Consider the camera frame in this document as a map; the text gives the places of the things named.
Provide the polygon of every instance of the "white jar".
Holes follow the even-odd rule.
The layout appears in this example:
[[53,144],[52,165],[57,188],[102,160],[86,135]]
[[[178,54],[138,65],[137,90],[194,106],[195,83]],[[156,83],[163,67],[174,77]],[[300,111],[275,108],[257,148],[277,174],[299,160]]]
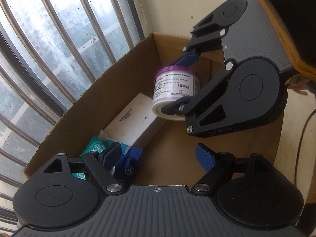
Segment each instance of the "white jar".
[[166,115],[161,108],[186,95],[195,95],[201,85],[193,71],[183,66],[168,66],[157,72],[153,97],[153,112],[165,119],[184,121],[177,115]]

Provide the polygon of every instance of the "crosshair symbol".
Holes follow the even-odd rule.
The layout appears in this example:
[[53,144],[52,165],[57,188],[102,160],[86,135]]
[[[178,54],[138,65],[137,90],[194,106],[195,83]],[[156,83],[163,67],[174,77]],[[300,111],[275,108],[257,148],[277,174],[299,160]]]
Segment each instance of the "crosshair symbol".
[[163,191],[163,189],[161,189],[161,188],[159,188],[159,187],[156,187],[156,188],[154,188],[154,189],[152,189],[152,190],[155,191],[155,192]]

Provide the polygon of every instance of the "silver screw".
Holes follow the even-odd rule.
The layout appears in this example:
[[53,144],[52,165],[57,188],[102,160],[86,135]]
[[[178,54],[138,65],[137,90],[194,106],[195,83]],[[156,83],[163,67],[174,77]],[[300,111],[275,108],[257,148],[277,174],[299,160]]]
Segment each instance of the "silver screw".
[[197,191],[208,191],[210,187],[205,183],[198,183],[195,185],[194,189]]
[[118,192],[122,189],[122,186],[115,183],[115,184],[110,184],[106,189],[110,192]]
[[226,33],[226,30],[225,30],[225,29],[222,29],[222,30],[219,32],[219,35],[222,37],[225,33]]
[[233,63],[232,62],[228,62],[227,64],[226,64],[226,70],[228,70],[228,71],[230,71],[232,68],[233,68]]
[[187,132],[188,134],[190,134],[190,133],[192,133],[192,130],[193,130],[193,127],[192,127],[192,126],[188,126],[186,132]]

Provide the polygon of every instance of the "window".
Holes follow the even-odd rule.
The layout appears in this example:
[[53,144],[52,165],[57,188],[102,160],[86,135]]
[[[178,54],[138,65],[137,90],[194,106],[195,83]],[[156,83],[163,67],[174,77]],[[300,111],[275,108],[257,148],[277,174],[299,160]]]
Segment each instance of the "window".
[[[12,198],[37,146],[143,33],[127,0],[0,0],[0,5],[0,232],[12,234],[17,230]],[[9,219],[2,219],[2,212]]]

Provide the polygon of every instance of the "wire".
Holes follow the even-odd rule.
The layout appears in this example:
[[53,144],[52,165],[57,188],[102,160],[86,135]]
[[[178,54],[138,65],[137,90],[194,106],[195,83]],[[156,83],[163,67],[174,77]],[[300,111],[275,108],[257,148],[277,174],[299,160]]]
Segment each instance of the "wire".
[[295,163],[295,171],[294,171],[294,185],[295,187],[296,184],[297,184],[297,167],[298,167],[298,160],[300,158],[300,151],[301,151],[301,146],[302,146],[302,141],[303,141],[303,137],[304,137],[304,133],[305,133],[305,130],[306,130],[306,127],[307,127],[307,124],[309,123],[309,121],[311,120],[312,116],[314,116],[316,114],[316,109],[312,111],[311,114],[309,114],[306,122],[305,122],[305,125],[303,127],[303,130],[302,130],[302,134],[301,134],[301,138],[300,138],[300,142],[298,144],[298,149],[297,149],[297,155],[296,155],[296,163]]

